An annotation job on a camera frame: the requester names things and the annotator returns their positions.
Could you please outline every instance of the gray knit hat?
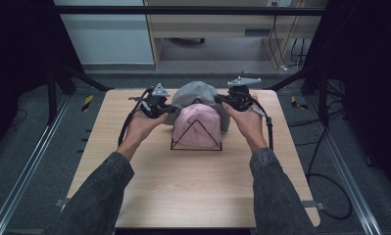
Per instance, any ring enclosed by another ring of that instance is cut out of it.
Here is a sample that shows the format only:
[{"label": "gray knit hat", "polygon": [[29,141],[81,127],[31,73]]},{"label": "gray knit hat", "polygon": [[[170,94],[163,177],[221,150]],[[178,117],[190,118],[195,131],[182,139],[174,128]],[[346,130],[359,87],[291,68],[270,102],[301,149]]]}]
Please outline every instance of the gray knit hat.
[{"label": "gray knit hat", "polygon": [[204,104],[217,111],[220,115],[220,130],[227,132],[230,117],[222,107],[222,104],[216,103],[216,95],[216,88],[203,81],[192,81],[180,87],[171,100],[171,105],[176,107],[176,111],[169,114],[165,124],[174,125],[174,121],[183,108],[192,104]]}]

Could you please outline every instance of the handheld controller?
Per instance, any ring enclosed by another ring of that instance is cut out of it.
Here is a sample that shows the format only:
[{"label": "handheld controller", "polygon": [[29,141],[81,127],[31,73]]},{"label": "handheld controller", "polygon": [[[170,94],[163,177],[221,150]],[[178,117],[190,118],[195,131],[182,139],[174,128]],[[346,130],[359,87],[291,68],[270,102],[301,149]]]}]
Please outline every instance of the handheld controller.
[{"label": "handheld controller", "polygon": [[253,104],[256,104],[259,108],[253,107],[253,111],[256,112],[258,115],[265,117],[266,125],[268,126],[269,130],[269,147],[272,149],[273,141],[271,117],[268,116],[265,109],[260,105],[260,103],[253,97],[251,97],[250,91],[247,87],[247,85],[249,84],[255,84],[260,82],[262,82],[262,80],[259,78],[253,79],[238,76],[238,78],[236,78],[235,80],[228,82],[228,95],[218,94],[216,96],[216,102],[226,102],[226,104],[230,105],[234,110],[238,112],[245,112],[250,109]]},{"label": "handheld controller", "polygon": [[[148,93],[146,98],[142,98],[145,93]],[[171,105],[166,105],[165,102],[168,100],[167,97],[171,95],[161,83],[155,87],[147,88],[142,97],[130,97],[129,100],[135,100],[140,102],[140,110],[148,118],[158,118],[164,113],[169,113],[173,111]]]},{"label": "handheld controller", "polygon": [[137,102],[133,110],[128,114],[127,118],[124,121],[122,126],[122,131],[119,136],[118,144],[120,145],[124,139],[125,131],[127,130],[128,125],[133,118],[133,115],[137,112],[137,108],[140,107],[140,110],[148,118],[158,118],[164,113],[172,113],[175,110],[175,107],[171,105],[166,105],[165,102],[168,100],[171,94],[162,86],[161,83],[155,87],[147,88],[140,97],[130,97],[128,100],[134,100]]},{"label": "handheld controller", "polygon": [[238,112],[247,111],[254,102],[247,85],[260,82],[262,80],[259,78],[253,79],[238,76],[235,80],[228,82],[228,95],[218,94],[216,99],[218,102],[226,102]]}]

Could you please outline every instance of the gray sleeve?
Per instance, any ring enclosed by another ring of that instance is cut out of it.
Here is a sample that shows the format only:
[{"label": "gray sleeve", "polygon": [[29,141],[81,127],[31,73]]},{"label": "gray sleeve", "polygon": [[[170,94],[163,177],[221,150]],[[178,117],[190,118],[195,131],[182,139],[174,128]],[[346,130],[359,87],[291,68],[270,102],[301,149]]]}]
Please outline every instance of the gray sleeve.
[{"label": "gray sleeve", "polygon": [[42,234],[111,235],[122,207],[124,188],[133,174],[128,160],[112,153],[88,176]]},{"label": "gray sleeve", "polygon": [[272,149],[253,154],[254,214],[259,234],[317,234]]}]

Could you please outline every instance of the hand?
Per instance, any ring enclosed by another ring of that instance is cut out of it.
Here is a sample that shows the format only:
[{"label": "hand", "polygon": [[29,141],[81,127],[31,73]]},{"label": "hand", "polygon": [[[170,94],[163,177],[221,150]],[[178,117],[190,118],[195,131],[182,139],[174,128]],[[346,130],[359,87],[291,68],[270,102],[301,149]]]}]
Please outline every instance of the hand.
[{"label": "hand", "polygon": [[237,123],[238,129],[246,138],[252,153],[268,147],[263,135],[263,119],[261,116],[254,112],[252,108],[245,112],[238,112],[227,103],[222,103],[222,106]]},{"label": "hand", "polygon": [[136,112],[127,127],[124,140],[117,148],[117,152],[130,161],[140,143],[149,136],[156,126],[165,122],[167,117],[168,114],[162,114],[158,118],[153,119],[146,117],[141,111]]}]

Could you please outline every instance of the white wall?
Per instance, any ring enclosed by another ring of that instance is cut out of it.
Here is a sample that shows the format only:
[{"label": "white wall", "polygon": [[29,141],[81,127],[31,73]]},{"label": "white wall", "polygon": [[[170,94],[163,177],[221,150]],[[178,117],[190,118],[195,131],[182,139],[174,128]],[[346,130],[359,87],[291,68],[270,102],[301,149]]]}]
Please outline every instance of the white wall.
[{"label": "white wall", "polygon": [[[142,6],[142,0],[54,0],[65,6]],[[84,65],[153,65],[144,15],[61,15]]]}]

